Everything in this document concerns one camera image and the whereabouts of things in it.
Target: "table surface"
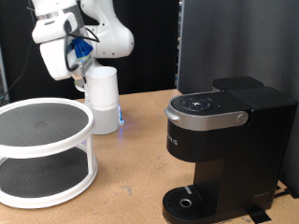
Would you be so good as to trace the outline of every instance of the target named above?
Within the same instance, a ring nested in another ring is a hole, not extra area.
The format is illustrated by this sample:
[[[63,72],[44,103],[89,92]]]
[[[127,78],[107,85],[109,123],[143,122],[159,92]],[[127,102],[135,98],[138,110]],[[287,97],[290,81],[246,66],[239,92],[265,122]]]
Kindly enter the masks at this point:
[[[98,174],[91,186],[69,202],[49,208],[24,210],[0,204],[0,224],[166,223],[163,196],[170,189],[191,185],[194,175],[194,163],[180,161],[166,149],[164,109],[179,94],[171,90],[121,95],[124,125],[114,133],[93,136]],[[299,223],[298,208],[299,201],[290,195],[279,197],[266,211],[272,218],[268,223]],[[245,216],[227,223],[254,222]]]

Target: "white cup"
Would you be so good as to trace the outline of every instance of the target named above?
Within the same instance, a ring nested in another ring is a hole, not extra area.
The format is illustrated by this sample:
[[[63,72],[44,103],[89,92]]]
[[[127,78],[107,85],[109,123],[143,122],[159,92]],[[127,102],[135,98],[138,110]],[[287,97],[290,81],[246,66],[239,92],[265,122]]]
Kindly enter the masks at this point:
[[[95,67],[86,73],[88,95],[93,109],[106,111],[119,105],[117,70],[114,67]]]

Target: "coffee maker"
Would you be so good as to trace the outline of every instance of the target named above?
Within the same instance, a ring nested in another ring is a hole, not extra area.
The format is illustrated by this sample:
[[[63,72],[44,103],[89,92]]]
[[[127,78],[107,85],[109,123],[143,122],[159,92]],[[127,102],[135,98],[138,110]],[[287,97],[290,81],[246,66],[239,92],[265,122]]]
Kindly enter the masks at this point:
[[[193,185],[164,195],[171,224],[209,224],[271,207],[297,102],[252,77],[170,100],[167,150],[195,162]]]

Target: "blue light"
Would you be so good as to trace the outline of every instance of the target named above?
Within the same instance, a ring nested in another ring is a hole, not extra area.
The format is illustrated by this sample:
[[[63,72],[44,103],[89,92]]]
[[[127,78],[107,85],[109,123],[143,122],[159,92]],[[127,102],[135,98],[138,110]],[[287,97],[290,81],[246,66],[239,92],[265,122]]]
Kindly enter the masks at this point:
[[[119,114],[120,114],[120,125],[124,123],[124,119],[121,118],[121,106],[119,105]]]

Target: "drip tray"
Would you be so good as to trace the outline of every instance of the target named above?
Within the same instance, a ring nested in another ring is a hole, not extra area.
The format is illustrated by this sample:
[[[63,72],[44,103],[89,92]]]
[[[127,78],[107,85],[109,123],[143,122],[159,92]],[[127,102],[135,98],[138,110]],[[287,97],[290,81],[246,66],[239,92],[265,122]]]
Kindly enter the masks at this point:
[[[88,174],[86,153],[73,147],[32,159],[7,159],[0,166],[0,189],[20,198],[41,198],[73,188]]]
[[[207,224],[214,221],[214,214],[195,186],[168,191],[163,205],[164,218],[171,224]]]

